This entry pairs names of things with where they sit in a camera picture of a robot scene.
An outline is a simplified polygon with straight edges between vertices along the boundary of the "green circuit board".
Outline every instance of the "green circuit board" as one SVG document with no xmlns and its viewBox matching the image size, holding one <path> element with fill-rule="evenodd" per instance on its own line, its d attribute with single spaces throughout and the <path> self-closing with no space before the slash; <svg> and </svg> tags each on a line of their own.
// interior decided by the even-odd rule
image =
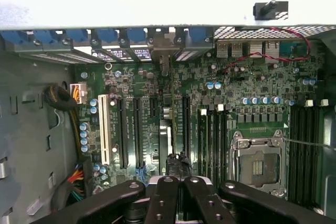
<svg viewBox="0 0 336 224">
<path fill-rule="evenodd" d="M 226 153 L 237 130 L 244 137 L 262 137 L 273 136 L 280 129 L 289 137 L 288 101 L 304 103 L 317 98 L 323 54 L 315 51 L 306 61 L 279 61 L 276 68 L 265 59 L 247 59 L 236 65 L 238 70 L 232 67 L 227 74 L 221 73 L 232 61 L 215 55 L 186 63 L 172 61 L 166 77 L 161 75 L 160 65 L 151 62 L 112 63 L 110 70 L 104 64 L 76 65 L 75 81 L 87 85 L 88 103 L 80 105 L 79 116 L 81 123 L 89 124 L 90 148 L 84 154 L 92 157 L 93 165 L 101 162 L 101 142 L 98 114 L 90 113 L 89 101 L 110 93 L 111 88 L 122 101 L 122 113 L 118 103 L 109 106 L 110 141 L 116 148 L 127 147 L 124 153 L 128 156 L 121 162 L 120 152 L 113 153 L 106 174 L 95 172 L 95 185 L 108 188 L 127 179 L 147 183 L 151 176 L 165 175 L 159 145 L 165 107 L 173 110 L 173 151 L 188 156 L 193 174 L 207 176 L 216 184 L 227 178 Z M 262 97 L 268 97 L 267 104 L 260 103 Z M 279 103 L 272 103 L 274 97 Z M 252 104 L 252 98 L 258 99 L 257 104 Z M 145 167 L 143 176 L 139 166 Z"/>
</svg>

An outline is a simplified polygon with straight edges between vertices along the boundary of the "ventilation grille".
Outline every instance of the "ventilation grille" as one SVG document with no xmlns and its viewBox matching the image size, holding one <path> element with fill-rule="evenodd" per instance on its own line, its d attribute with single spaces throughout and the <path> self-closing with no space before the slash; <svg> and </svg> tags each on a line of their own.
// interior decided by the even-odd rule
<svg viewBox="0 0 336 224">
<path fill-rule="evenodd" d="M 283 27 L 291 29 L 302 34 L 305 37 L 310 37 L 316 34 L 323 33 L 336 29 L 336 26 L 291 26 Z M 253 29 L 252 27 L 233 27 L 222 26 L 215 31 L 215 39 L 291 39 L 297 38 L 294 34 L 285 31 L 274 31 L 270 29 Z"/>
</svg>

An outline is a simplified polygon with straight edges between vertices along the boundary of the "motherboard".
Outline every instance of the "motherboard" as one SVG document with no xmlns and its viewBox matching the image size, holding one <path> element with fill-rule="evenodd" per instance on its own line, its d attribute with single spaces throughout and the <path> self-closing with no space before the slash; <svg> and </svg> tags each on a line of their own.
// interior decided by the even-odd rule
<svg viewBox="0 0 336 224">
<path fill-rule="evenodd" d="M 170 57 L 168 71 L 147 61 L 75 66 L 87 99 L 79 105 L 81 151 L 92 159 L 96 189 L 167 175 L 173 153 L 214 186 L 232 179 L 286 196 L 291 111 L 323 105 L 323 54 L 313 44 L 307 60 L 250 57 L 228 68 L 237 57 L 222 48 L 188 62 Z M 288 58 L 302 50 L 280 42 Z"/>
</svg>

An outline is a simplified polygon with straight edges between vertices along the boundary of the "white connector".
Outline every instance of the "white connector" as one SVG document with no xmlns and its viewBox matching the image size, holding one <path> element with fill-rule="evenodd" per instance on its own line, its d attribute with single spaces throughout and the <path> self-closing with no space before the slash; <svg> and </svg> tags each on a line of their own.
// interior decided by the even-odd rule
<svg viewBox="0 0 336 224">
<path fill-rule="evenodd" d="M 78 104 L 86 104 L 88 100 L 86 83 L 70 84 L 70 94 Z"/>
<path fill-rule="evenodd" d="M 101 94 L 98 96 L 101 163 L 103 165 L 109 165 L 112 157 L 110 110 L 108 97 L 109 96 L 107 94 Z"/>
</svg>

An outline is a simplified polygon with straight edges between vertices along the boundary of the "mounting screw hole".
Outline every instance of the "mounting screw hole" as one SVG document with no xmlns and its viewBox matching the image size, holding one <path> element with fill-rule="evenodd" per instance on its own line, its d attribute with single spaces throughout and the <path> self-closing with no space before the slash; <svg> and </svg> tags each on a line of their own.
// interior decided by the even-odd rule
<svg viewBox="0 0 336 224">
<path fill-rule="evenodd" d="M 62 82 L 62 88 L 64 88 L 65 90 L 68 90 L 68 84 L 65 81 Z"/>
<path fill-rule="evenodd" d="M 220 214 L 216 214 L 216 219 L 217 219 L 217 220 L 222 220 L 222 219 L 223 219 L 223 216 L 221 216 Z"/>
<path fill-rule="evenodd" d="M 157 214 L 157 215 L 155 216 L 155 218 L 156 218 L 157 220 L 162 220 L 162 219 L 163 219 L 163 216 L 162 216 L 162 214 Z"/>
</svg>

